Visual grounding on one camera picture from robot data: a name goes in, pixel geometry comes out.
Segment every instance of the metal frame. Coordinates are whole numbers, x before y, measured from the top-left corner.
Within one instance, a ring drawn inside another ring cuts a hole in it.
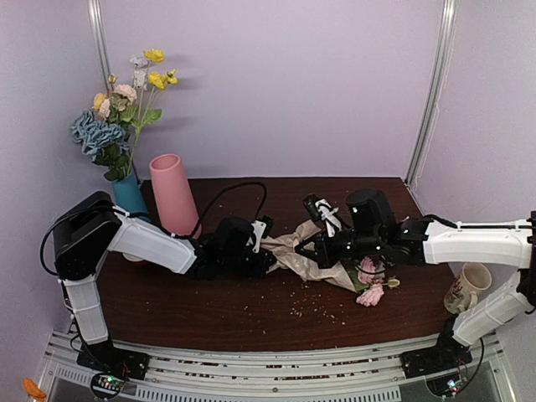
[[[428,144],[434,128],[436,118],[437,101],[441,93],[441,88],[445,82],[446,69],[449,64],[449,55],[453,42],[454,20],[456,17],[456,0],[444,0],[443,16],[439,38],[437,41],[437,51],[435,53],[435,63],[430,82],[428,99],[426,100],[425,113],[420,123],[419,136],[415,144],[415,150],[411,157],[410,167],[405,182],[409,188],[414,188],[416,179],[420,174],[420,169],[424,163]]]
[[[93,39],[95,40],[95,46],[99,56],[100,71],[102,73],[105,87],[110,89],[110,83],[108,82],[108,77],[111,74],[110,60],[108,58],[108,48],[106,47],[106,37],[104,35],[104,25],[102,23],[100,5],[101,0],[88,0],[91,30],[93,31]]]
[[[45,352],[39,386],[49,393],[55,378],[87,385],[91,370],[76,364],[78,353],[70,347],[75,335],[54,332]],[[224,353],[187,349],[148,347],[116,342],[117,346],[151,356],[147,376],[132,380],[125,396],[136,400],[207,401],[344,401],[362,395],[377,395],[378,401],[395,402],[400,385],[422,381],[406,379],[399,355],[436,343],[436,335],[380,343],[356,348],[324,349],[286,353]],[[78,340],[73,342],[80,348]],[[508,380],[508,362],[495,334],[485,337],[485,361],[492,364],[493,376],[503,402],[515,402]],[[479,356],[480,344],[472,348]]]

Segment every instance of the bouquet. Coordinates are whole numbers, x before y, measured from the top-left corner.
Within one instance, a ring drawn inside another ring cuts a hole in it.
[[[116,77],[110,75],[109,90],[97,94],[92,110],[84,111],[70,128],[82,153],[90,156],[95,165],[107,167],[104,177],[112,182],[131,174],[143,128],[162,117],[162,109],[154,106],[168,85],[178,84],[176,70],[163,75],[150,72],[151,67],[164,61],[161,50],[151,49],[143,55],[130,60],[134,64],[131,85],[116,85]]]

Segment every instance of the mug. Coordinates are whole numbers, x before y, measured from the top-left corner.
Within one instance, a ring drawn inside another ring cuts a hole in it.
[[[478,295],[491,285],[492,274],[489,269],[483,264],[468,262],[446,293],[445,308],[452,314],[464,312],[474,307],[478,303]]]

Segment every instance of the white wall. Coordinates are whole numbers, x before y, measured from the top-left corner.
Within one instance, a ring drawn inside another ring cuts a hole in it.
[[[465,221],[536,209],[536,2],[459,2],[451,67],[416,189],[426,213]],[[512,269],[494,266],[496,284]],[[534,401],[536,316],[500,331],[522,401]]]
[[[102,82],[87,2],[0,0],[0,45],[0,399],[17,401],[53,327],[67,323],[40,240],[107,184],[69,137]]]
[[[163,49],[181,84],[137,166],[183,157],[190,177],[404,176],[441,0],[114,0],[111,68]]]

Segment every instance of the crumpled paper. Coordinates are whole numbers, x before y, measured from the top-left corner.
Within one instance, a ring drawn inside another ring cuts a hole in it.
[[[268,270],[268,273],[278,268],[289,269],[296,272],[304,281],[326,281],[355,293],[353,282],[340,262],[332,268],[321,270],[315,261],[294,251],[294,248],[303,240],[318,232],[320,229],[308,220],[300,224],[292,234],[284,234],[276,239],[268,237],[263,240],[260,246],[271,251],[277,258],[277,262]]]

